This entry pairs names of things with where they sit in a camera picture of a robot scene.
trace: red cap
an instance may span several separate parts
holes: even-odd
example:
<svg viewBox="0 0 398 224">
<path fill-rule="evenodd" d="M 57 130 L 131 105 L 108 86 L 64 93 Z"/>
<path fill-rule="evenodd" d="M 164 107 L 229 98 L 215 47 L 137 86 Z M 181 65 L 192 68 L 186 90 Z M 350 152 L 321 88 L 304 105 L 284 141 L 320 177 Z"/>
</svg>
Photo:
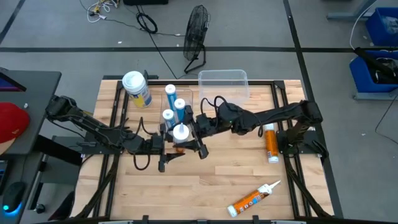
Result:
<svg viewBox="0 0 398 224">
<path fill-rule="evenodd" d="M 20 136 L 29 124 L 29 115 L 13 103 L 0 103 L 0 144 Z"/>
</svg>

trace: computer screen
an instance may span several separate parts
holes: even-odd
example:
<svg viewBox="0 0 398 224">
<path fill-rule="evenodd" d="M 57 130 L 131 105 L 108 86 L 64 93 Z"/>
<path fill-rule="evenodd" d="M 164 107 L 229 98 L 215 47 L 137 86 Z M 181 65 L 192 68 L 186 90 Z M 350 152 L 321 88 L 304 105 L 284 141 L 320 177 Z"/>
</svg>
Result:
<svg viewBox="0 0 398 224">
<path fill-rule="evenodd" d="M 0 91 L 26 91 L 26 87 L 0 71 Z"/>
</svg>

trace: fan stand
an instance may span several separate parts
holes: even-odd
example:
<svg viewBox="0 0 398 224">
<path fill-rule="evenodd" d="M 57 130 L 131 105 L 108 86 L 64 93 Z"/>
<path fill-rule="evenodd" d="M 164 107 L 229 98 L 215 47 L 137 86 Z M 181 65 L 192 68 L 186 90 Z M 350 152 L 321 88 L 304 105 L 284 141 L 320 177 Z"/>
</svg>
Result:
<svg viewBox="0 0 398 224">
<path fill-rule="evenodd" d="M 201 47 L 203 49 L 203 63 L 201 65 L 196 66 L 195 68 L 188 69 L 189 66 L 191 66 L 192 62 L 198 60 L 199 58 L 197 57 L 197 58 L 192 59 L 191 62 L 184 69 L 185 74 L 187 74 L 188 72 L 191 72 L 192 70 L 200 68 L 206 64 L 206 47 L 203 44 Z"/>
</svg>

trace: white cable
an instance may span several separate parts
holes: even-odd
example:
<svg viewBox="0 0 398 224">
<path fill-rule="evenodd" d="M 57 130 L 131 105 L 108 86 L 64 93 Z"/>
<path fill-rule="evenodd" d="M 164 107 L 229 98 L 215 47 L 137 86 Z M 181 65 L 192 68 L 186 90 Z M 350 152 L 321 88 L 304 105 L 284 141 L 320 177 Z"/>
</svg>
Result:
<svg viewBox="0 0 398 224">
<path fill-rule="evenodd" d="M 90 9 L 91 9 L 92 7 L 94 7 L 94 6 L 96 6 L 97 4 L 98 4 L 98 2 L 95 3 L 95 4 L 92 4 L 92 5 L 87 9 L 87 21 L 90 22 L 90 23 L 98 22 L 98 21 L 101 20 L 100 14 L 97 14 L 97 13 L 95 13 L 95 14 L 96 14 L 96 15 L 99 15 L 100 17 L 99 17 L 98 19 L 96 19 L 96 20 L 93 20 L 93 21 L 90 20 L 90 13 L 92 12 L 92 11 L 90 11 Z M 109 6 L 113 6 L 113 4 L 108 3 L 108 2 L 103 2 L 103 3 L 101 4 L 101 7 L 100 7 L 100 8 L 103 8 L 103 9 L 105 10 L 105 12 L 110 12 L 110 11 L 111 11 L 111 8 L 110 8 Z"/>
<path fill-rule="evenodd" d="M 355 29 L 355 26 L 356 26 L 356 24 L 358 23 L 358 21 L 359 21 L 359 19 L 374 5 L 374 3 L 372 3 L 367 9 L 365 9 L 362 13 L 361 13 L 361 15 L 359 15 L 359 17 L 356 19 L 356 21 L 355 21 L 355 23 L 354 23 L 354 26 L 353 26 L 353 29 L 351 30 L 351 37 L 349 38 L 349 45 L 351 46 L 351 48 L 353 49 L 353 50 L 355 50 L 355 48 L 353 47 L 353 34 L 354 34 L 354 29 Z"/>
</svg>

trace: black desk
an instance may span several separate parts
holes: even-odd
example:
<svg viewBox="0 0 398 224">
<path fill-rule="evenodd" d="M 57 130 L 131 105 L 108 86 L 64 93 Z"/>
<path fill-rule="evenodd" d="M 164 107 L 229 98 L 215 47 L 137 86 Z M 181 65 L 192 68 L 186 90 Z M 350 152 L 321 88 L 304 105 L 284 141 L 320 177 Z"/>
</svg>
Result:
<svg viewBox="0 0 398 224">
<path fill-rule="evenodd" d="M 27 112 L 30 116 L 29 127 L 15 140 L 7 152 L 0 156 L 0 160 L 7 159 L 12 162 L 8 167 L 10 173 L 6 180 L 6 188 L 21 179 L 27 185 L 20 212 L 13 217 L 7 216 L 3 210 L 0 212 L 0 223 L 8 224 L 19 223 L 44 156 L 44 153 L 35 150 L 34 146 L 45 118 L 45 108 L 57 89 L 61 73 L 28 71 L 3 73 L 24 85 L 27 91 L 0 93 L 0 101 L 12 102 L 21 108 L 27 103 L 29 105 Z M 2 195 L 0 195 L 0 204 L 2 204 Z"/>
</svg>

